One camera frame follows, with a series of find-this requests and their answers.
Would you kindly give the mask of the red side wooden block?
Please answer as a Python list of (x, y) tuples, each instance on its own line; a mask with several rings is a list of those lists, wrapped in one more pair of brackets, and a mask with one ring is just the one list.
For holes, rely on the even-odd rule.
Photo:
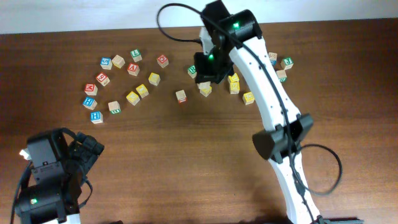
[(177, 100), (178, 100), (179, 103), (183, 103), (183, 102), (185, 102), (187, 100), (187, 96), (186, 96), (184, 90), (176, 91), (175, 95), (176, 95)]

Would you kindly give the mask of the red C letter block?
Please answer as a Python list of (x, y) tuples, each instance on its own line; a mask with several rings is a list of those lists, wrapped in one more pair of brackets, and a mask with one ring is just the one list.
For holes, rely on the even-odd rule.
[(160, 55), (157, 57), (157, 63), (162, 68), (165, 68), (169, 64), (169, 59), (165, 55)]

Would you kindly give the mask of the red I letter block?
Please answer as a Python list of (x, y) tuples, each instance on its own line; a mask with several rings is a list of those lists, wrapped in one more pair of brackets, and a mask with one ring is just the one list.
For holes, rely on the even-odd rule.
[(198, 83), (198, 88), (201, 89), (206, 89), (209, 88), (211, 85), (211, 82), (202, 82), (202, 83)]

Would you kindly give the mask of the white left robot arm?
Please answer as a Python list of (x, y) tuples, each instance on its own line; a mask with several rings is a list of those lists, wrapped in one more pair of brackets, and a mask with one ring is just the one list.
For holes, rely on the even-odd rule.
[(67, 128), (27, 140), (20, 154), (28, 165), (18, 183), (12, 214), (21, 223), (80, 223), (79, 202), (87, 174), (104, 150), (94, 137)]

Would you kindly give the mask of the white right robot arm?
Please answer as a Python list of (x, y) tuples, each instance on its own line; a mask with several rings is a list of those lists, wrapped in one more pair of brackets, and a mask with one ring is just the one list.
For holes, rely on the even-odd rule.
[(230, 14), (221, 1), (199, 13), (204, 28), (202, 52), (194, 55), (197, 83), (219, 83), (237, 67), (261, 114), (264, 129), (252, 136), (259, 155), (277, 175), (291, 223), (317, 223), (320, 212), (308, 190), (302, 168), (301, 141), (313, 125), (286, 94), (268, 58), (261, 28), (253, 13)]

